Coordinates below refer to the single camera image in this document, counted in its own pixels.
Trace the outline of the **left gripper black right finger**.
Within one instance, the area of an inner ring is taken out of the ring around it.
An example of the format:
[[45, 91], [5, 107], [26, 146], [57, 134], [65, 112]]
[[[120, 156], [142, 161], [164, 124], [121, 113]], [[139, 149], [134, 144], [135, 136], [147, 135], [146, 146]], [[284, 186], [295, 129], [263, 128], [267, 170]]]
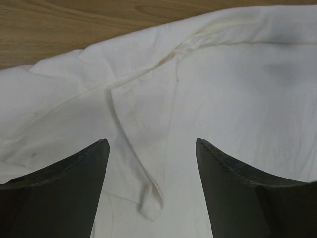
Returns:
[[316, 182], [269, 174], [203, 139], [196, 157], [215, 238], [316, 237]]

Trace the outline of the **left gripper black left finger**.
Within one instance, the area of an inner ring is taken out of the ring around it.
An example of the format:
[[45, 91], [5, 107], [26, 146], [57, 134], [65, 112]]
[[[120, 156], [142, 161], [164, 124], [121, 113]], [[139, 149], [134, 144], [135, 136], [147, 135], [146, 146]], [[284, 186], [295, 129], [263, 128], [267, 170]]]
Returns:
[[0, 186], [2, 238], [88, 238], [104, 183], [110, 145], [78, 153]]

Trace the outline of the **white t shirt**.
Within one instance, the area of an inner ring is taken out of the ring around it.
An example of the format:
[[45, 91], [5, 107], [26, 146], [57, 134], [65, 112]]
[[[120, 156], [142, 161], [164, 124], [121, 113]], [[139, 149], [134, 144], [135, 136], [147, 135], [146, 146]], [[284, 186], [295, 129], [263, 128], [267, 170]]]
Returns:
[[317, 178], [317, 7], [221, 10], [0, 73], [0, 181], [105, 138], [93, 238], [210, 238], [197, 138]]

